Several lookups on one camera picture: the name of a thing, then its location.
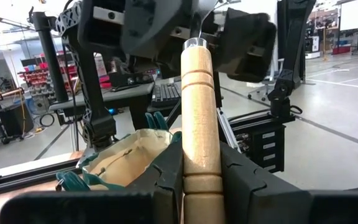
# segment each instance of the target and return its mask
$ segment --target gray floor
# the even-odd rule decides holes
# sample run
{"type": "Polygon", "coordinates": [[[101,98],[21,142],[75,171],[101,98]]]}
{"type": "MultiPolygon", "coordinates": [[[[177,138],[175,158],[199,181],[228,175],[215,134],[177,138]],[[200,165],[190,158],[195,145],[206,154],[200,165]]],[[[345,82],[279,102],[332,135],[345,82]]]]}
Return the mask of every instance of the gray floor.
{"type": "MultiPolygon", "coordinates": [[[[303,109],[286,129],[285,172],[279,177],[303,189],[358,187],[358,56],[308,60],[307,85],[291,96],[303,109]]],[[[221,75],[224,111],[235,116],[267,108],[245,83],[221,75]]],[[[128,112],[115,116],[118,137],[133,131],[128,112]]],[[[174,127],[180,126],[180,120],[174,127]]],[[[7,146],[0,144],[0,167],[71,152],[70,129],[55,124],[36,136],[7,146]]]]}

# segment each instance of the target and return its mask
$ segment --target keyboard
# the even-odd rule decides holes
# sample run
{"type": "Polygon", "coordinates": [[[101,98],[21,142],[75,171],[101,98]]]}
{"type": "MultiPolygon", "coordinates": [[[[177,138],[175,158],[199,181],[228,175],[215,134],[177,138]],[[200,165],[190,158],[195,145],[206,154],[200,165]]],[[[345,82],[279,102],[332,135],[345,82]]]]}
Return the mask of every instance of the keyboard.
{"type": "Polygon", "coordinates": [[[181,97],[180,82],[155,85],[152,106],[156,108],[175,106],[181,97]]]}

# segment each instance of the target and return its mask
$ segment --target green glove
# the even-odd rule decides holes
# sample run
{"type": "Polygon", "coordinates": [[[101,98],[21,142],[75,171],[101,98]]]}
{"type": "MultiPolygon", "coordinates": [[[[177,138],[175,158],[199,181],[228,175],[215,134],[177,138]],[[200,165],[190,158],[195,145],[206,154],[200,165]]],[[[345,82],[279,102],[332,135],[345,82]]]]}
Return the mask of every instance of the green glove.
{"type": "MultiPolygon", "coordinates": [[[[150,113],[146,113],[145,115],[146,115],[147,123],[149,124],[149,128],[169,131],[167,122],[165,121],[165,118],[164,116],[162,116],[161,112],[157,111],[154,113],[154,115],[150,113]]],[[[181,140],[181,131],[177,131],[173,133],[171,143],[180,140],[181,140]]]]}

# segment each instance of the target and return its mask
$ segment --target black pole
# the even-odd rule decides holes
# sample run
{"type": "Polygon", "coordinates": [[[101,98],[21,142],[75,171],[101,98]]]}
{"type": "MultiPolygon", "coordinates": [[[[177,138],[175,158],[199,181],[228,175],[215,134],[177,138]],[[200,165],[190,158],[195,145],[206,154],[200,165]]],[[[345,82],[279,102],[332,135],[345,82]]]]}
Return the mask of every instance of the black pole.
{"type": "Polygon", "coordinates": [[[55,89],[56,99],[58,102],[66,102],[68,101],[68,95],[63,81],[63,76],[60,71],[60,66],[57,61],[55,45],[53,44],[52,35],[50,33],[51,25],[49,23],[49,17],[47,17],[44,12],[33,12],[32,20],[35,31],[38,32],[40,37],[42,49],[45,54],[45,60],[48,63],[48,70],[55,89]]]}
{"type": "Polygon", "coordinates": [[[339,53],[339,41],[341,39],[341,17],[338,16],[338,37],[337,37],[337,40],[336,40],[336,50],[338,51],[339,53]]]}

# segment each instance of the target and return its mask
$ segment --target brown paper bag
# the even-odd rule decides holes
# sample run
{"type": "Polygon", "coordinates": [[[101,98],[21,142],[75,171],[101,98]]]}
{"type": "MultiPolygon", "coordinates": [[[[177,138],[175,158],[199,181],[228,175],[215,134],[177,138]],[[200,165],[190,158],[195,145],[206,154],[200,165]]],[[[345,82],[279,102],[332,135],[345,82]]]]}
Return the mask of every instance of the brown paper bag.
{"type": "Polygon", "coordinates": [[[83,166],[83,177],[91,189],[126,187],[170,144],[168,131],[141,129],[120,140],[83,166]]]}

